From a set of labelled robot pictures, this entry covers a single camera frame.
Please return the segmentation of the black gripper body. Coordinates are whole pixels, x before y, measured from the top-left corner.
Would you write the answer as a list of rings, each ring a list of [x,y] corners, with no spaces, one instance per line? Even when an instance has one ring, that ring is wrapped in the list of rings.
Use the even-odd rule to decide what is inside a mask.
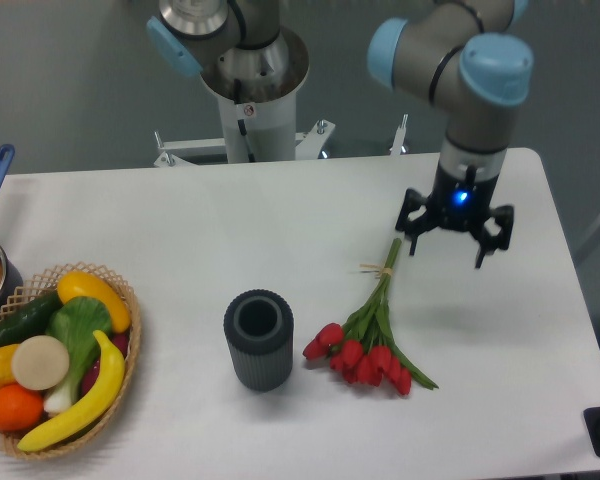
[[[467,183],[437,167],[426,203],[428,229],[442,228],[479,236],[490,218],[490,204],[499,176]]]

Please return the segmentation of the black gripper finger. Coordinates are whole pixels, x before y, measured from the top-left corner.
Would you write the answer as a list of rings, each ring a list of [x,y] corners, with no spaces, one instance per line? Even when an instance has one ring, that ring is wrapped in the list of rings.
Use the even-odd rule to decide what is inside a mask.
[[[473,237],[479,245],[475,259],[476,269],[482,267],[487,256],[498,250],[509,249],[514,220],[514,206],[502,205],[490,209],[486,218],[478,222],[478,226],[473,230]]]
[[[430,198],[408,188],[405,192],[395,230],[410,241],[409,255],[414,256],[418,238],[438,227],[438,220],[429,210]]]

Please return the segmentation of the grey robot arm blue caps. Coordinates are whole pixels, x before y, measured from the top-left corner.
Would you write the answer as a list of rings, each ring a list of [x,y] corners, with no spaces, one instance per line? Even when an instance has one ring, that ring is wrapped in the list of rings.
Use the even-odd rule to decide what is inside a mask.
[[[419,22],[391,18],[366,55],[371,77],[448,116],[432,191],[408,190],[396,230],[466,232],[480,256],[509,247],[514,210],[493,192],[518,110],[528,96],[531,49],[508,34],[522,1],[439,1]],[[146,25],[172,69],[200,77],[218,100],[228,160],[295,160],[296,94],[309,69],[305,44],[275,1],[162,1]]]

